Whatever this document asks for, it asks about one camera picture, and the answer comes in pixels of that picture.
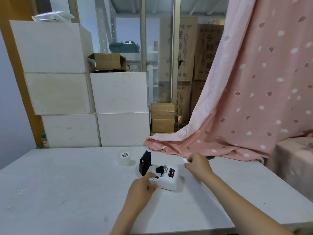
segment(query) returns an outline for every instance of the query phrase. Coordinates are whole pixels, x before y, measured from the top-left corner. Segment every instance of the pink curtain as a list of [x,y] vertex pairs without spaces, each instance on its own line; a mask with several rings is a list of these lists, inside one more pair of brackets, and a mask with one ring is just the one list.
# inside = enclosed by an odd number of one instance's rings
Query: pink curtain
[[182,157],[249,161],[267,157],[278,140],[312,130],[312,7],[313,0],[229,0],[190,123],[146,145]]

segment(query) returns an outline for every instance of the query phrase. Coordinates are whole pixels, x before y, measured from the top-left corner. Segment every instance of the leaf pattern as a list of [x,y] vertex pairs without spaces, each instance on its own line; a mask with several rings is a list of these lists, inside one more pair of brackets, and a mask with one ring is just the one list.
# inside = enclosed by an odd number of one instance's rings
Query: leaf pattern
[[301,16],[299,19],[298,19],[298,22],[302,22],[306,19],[306,16]]
[[264,22],[261,22],[261,23],[258,25],[258,27],[261,29],[261,28],[263,28],[264,25],[265,25],[265,23],[264,23]]

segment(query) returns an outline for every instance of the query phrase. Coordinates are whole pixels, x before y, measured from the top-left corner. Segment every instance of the shelf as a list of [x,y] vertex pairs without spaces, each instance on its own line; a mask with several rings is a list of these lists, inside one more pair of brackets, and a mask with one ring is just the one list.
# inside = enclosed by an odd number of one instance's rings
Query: shelf
[[[126,58],[127,61],[135,61],[140,62],[141,61],[141,53],[119,53],[121,56]],[[158,61],[158,52],[155,53],[147,53],[147,61]]]

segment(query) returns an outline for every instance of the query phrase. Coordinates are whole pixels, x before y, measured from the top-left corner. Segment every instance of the white tabletop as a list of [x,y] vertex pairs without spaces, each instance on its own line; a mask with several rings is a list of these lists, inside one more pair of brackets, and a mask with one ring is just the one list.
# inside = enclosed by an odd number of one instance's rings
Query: white tabletop
[[[34,149],[0,171],[2,235],[108,234],[147,147]],[[119,153],[131,154],[121,167]],[[313,203],[259,162],[217,157],[213,171],[281,224],[313,224]],[[214,195],[175,155],[152,152],[152,164],[178,166],[175,192],[157,189],[132,233],[234,228]]]

